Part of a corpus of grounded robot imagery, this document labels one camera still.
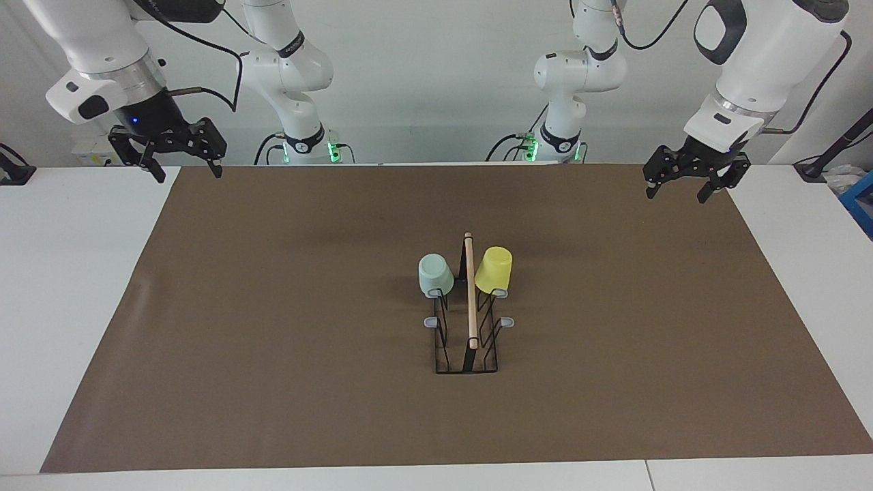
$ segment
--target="plastic cup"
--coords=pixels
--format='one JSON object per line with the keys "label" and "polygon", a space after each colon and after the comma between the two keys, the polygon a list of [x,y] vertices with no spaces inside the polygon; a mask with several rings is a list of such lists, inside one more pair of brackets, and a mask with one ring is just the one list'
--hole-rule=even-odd
{"label": "plastic cup", "polygon": [[476,271],[476,288],[486,294],[494,290],[509,290],[512,274],[512,253],[503,247],[489,247]]}
{"label": "plastic cup", "polygon": [[428,254],[418,261],[418,286],[429,298],[439,295],[435,290],[442,290],[443,296],[449,294],[455,286],[455,277],[443,256]]}

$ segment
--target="wooden stick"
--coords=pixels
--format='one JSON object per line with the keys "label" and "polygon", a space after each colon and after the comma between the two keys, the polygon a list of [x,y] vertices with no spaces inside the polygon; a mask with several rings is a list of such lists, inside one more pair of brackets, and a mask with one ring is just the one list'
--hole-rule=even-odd
{"label": "wooden stick", "polygon": [[476,318],[476,268],[473,265],[473,234],[464,235],[467,255],[467,317],[470,322],[470,349],[479,349],[479,322]]}

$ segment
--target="table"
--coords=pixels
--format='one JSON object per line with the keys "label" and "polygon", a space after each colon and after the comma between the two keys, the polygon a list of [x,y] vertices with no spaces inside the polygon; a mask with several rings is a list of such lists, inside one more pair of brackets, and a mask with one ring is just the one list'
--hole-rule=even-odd
{"label": "table", "polygon": [[[135,169],[40,169],[27,186],[0,190],[0,489],[873,488],[873,455],[32,475],[177,172],[160,186]],[[753,167],[732,197],[873,432],[873,243],[826,185],[790,167]]]}

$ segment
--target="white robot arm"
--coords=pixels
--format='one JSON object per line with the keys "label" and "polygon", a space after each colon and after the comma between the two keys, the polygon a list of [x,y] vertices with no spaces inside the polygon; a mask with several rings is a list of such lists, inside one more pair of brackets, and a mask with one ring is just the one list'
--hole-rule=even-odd
{"label": "white robot arm", "polygon": [[[150,0],[166,20],[209,22],[223,0]],[[140,166],[158,182],[165,174],[155,153],[186,152],[202,158],[221,176],[216,163],[227,143],[208,118],[189,124],[167,90],[145,39],[134,29],[123,0],[24,0],[43,29],[64,50],[72,69],[46,94],[52,107],[73,123],[113,111],[122,125],[109,141],[126,165]],[[140,153],[130,141],[144,146]]]}
{"label": "white robot arm", "polygon": [[609,0],[580,0],[573,31],[582,51],[549,53],[534,68],[549,98],[546,120],[535,129],[536,160],[572,160],[586,114],[580,94],[616,90],[628,73]]}
{"label": "white robot arm", "polygon": [[683,176],[709,179],[700,203],[735,187],[750,165],[740,150],[824,58],[848,12],[847,0],[710,0],[694,38],[722,74],[685,125],[685,145],[675,152],[659,147],[644,166],[649,198]]}
{"label": "white robot arm", "polygon": [[288,0],[241,0],[252,34],[266,46],[243,57],[243,85],[276,110],[290,163],[329,163],[329,130],[303,92],[330,86],[333,65],[297,26]]}

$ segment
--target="black cable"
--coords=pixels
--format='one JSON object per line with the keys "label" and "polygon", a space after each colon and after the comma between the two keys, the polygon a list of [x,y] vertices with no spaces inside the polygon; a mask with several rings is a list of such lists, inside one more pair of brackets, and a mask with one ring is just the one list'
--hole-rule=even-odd
{"label": "black cable", "polygon": [[237,27],[239,28],[240,31],[245,32],[245,35],[246,35],[246,36],[248,36],[249,38],[252,38],[252,39],[258,41],[258,42],[259,42],[260,44],[262,44],[262,45],[265,45],[265,44],[266,44],[264,41],[261,41],[260,39],[255,38],[255,35],[252,34],[248,29],[246,29],[245,27],[243,27],[243,25],[239,23],[239,21],[237,20],[237,18],[236,18],[236,17],[233,17],[233,15],[230,14],[230,12],[228,12],[226,8],[222,8],[221,11],[224,12],[224,15],[226,15],[227,17],[230,17],[230,20],[232,20],[233,23],[237,25]]}
{"label": "black cable", "polygon": [[[527,133],[532,133],[533,129],[537,127],[537,123],[540,122],[540,120],[543,118],[543,114],[546,113],[546,109],[548,109],[548,104],[543,106],[543,110],[540,111],[540,115],[537,116],[537,119],[533,120],[533,124],[531,125],[531,128],[527,130]],[[515,155],[512,156],[512,161],[515,162],[515,159],[517,158],[519,158],[519,150],[515,151]]]}
{"label": "black cable", "polygon": [[500,145],[503,145],[504,143],[509,142],[512,138],[520,139],[518,135],[506,135],[506,136],[504,136],[497,143],[495,143],[493,147],[491,147],[491,151],[488,152],[488,156],[485,158],[485,161],[490,162],[491,156],[493,156],[494,152],[496,152],[497,149],[500,148]]}
{"label": "black cable", "polygon": [[358,159],[354,158],[354,149],[348,143],[337,143],[337,149],[348,149],[348,151],[352,154],[352,163],[358,163]]}
{"label": "black cable", "polygon": [[179,34],[181,36],[184,36],[185,38],[191,39],[192,41],[196,41],[197,43],[200,43],[201,45],[208,46],[214,50],[218,50],[220,52],[225,52],[225,53],[229,54],[230,56],[234,57],[235,59],[237,59],[237,65],[239,68],[239,70],[237,71],[237,85],[233,91],[233,102],[231,102],[231,104],[230,104],[230,110],[235,113],[237,111],[237,103],[239,102],[239,87],[243,84],[243,58],[239,55],[239,53],[234,52],[231,49],[225,48],[224,46],[217,45],[215,43],[211,43],[210,41],[207,41],[206,39],[198,38],[194,34],[191,34],[187,31],[184,31],[184,30],[179,29],[178,27],[172,25],[160,12],[158,12],[157,10],[155,10],[152,7],[151,3],[149,3],[148,0],[134,0],[134,2],[137,5],[139,5],[139,7],[141,9],[146,11],[146,13],[148,15],[154,17],[156,21],[163,24],[165,27],[167,27],[171,31],[175,32],[176,34]]}
{"label": "black cable", "polygon": [[612,8],[613,8],[613,11],[615,12],[615,23],[618,25],[619,33],[622,34],[622,39],[624,39],[624,42],[627,43],[627,45],[629,47],[631,47],[635,50],[638,50],[638,51],[648,50],[650,47],[658,44],[658,42],[661,41],[661,38],[663,38],[664,35],[667,34],[667,31],[670,30],[670,27],[672,27],[673,24],[676,22],[676,19],[679,18],[679,14],[682,13],[682,10],[684,10],[685,5],[687,5],[689,1],[690,0],[684,0],[682,2],[682,4],[679,5],[679,8],[676,10],[676,13],[673,14],[673,18],[670,19],[670,21],[667,23],[667,25],[663,28],[663,31],[661,31],[661,33],[658,34],[657,38],[655,38],[654,41],[652,41],[651,43],[648,43],[647,45],[638,46],[638,45],[631,43],[630,39],[628,39],[628,35],[624,31],[624,18],[622,17],[622,10],[619,8],[618,3],[616,3],[616,0],[611,0]]}
{"label": "black cable", "polygon": [[270,136],[267,136],[266,138],[264,138],[264,140],[261,142],[261,146],[258,147],[258,152],[257,152],[257,154],[255,154],[255,162],[252,165],[258,165],[258,161],[261,160],[261,153],[264,151],[264,147],[266,147],[267,143],[269,143],[270,140],[272,140],[273,138],[279,138],[279,137],[276,136],[275,133],[271,133]]}
{"label": "black cable", "polygon": [[504,162],[507,162],[509,160],[509,154],[511,154],[513,150],[515,150],[515,157],[512,158],[512,161],[515,162],[515,159],[517,159],[519,157],[519,152],[521,150],[527,150],[527,146],[526,145],[519,145],[518,147],[512,147],[511,149],[509,149],[506,152],[506,155],[503,156]]}
{"label": "black cable", "polygon": [[797,124],[794,125],[794,128],[791,128],[789,130],[779,128],[764,128],[761,133],[765,135],[793,135],[797,132],[797,130],[801,127],[801,124],[803,124],[803,122],[807,119],[807,115],[809,115],[809,110],[812,109],[813,104],[815,104],[815,100],[818,98],[819,93],[824,88],[824,86],[828,83],[828,80],[830,80],[831,75],[836,72],[837,68],[839,68],[842,62],[846,59],[846,57],[849,56],[849,51],[851,51],[852,49],[852,37],[846,31],[841,31],[840,36],[842,36],[842,38],[846,40],[846,48],[842,50],[840,58],[836,60],[836,63],[831,66],[828,73],[824,76],[823,79],[821,79],[819,86],[815,89],[815,92],[813,92],[812,98],[809,99],[809,103],[807,103],[806,108],[803,109],[803,114],[801,114],[801,118],[797,121]]}
{"label": "black cable", "polygon": [[206,88],[206,87],[178,88],[175,90],[168,91],[168,93],[169,93],[170,97],[178,97],[180,95],[189,95],[192,93],[207,93],[209,95],[216,96],[218,99],[223,100],[224,103],[227,104],[228,107],[230,107],[231,111],[234,110],[233,103],[230,102],[227,97],[224,97],[224,94],[216,92],[210,88]]}
{"label": "black cable", "polygon": [[[841,150],[841,153],[844,152],[844,151],[846,151],[846,150],[848,150],[848,149],[851,149],[852,147],[856,147],[857,145],[860,145],[861,143],[864,142],[864,140],[867,140],[867,139],[870,138],[871,136],[873,136],[873,131],[870,131],[870,132],[869,132],[868,134],[866,134],[864,137],[859,138],[856,142],[852,142],[851,145],[848,145],[845,149]],[[795,163],[793,163],[793,164],[791,164],[791,165],[797,165],[797,164],[799,164],[799,163],[809,162],[809,161],[811,161],[811,160],[815,160],[815,159],[817,159],[817,158],[819,158],[819,157],[821,157],[821,156],[823,156],[823,155],[824,155],[824,154],[819,154],[819,155],[817,155],[817,156],[807,157],[807,158],[805,158],[805,159],[803,159],[803,160],[799,160],[799,161],[797,161],[797,162],[795,162]]]}
{"label": "black cable", "polygon": [[586,142],[582,142],[579,145],[580,146],[585,145],[585,153],[582,154],[582,163],[585,163],[585,159],[588,158],[588,144]]}
{"label": "black cable", "polygon": [[27,163],[27,161],[24,159],[24,157],[21,156],[21,154],[19,154],[17,151],[15,151],[15,150],[14,150],[12,147],[10,147],[9,145],[7,145],[7,144],[5,144],[5,143],[0,143],[0,149],[4,149],[4,150],[6,150],[7,152],[9,152],[10,155],[12,155],[12,156],[14,156],[15,158],[17,158],[18,160],[20,160],[21,163],[23,163],[24,165],[30,165],[29,163]]}
{"label": "black cable", "polygon": [[270,165],[270,152],[276,149],[285,150],[285,147],[283,145],[273,145],[272,147],[269,147],[267,149],[267,165]]}

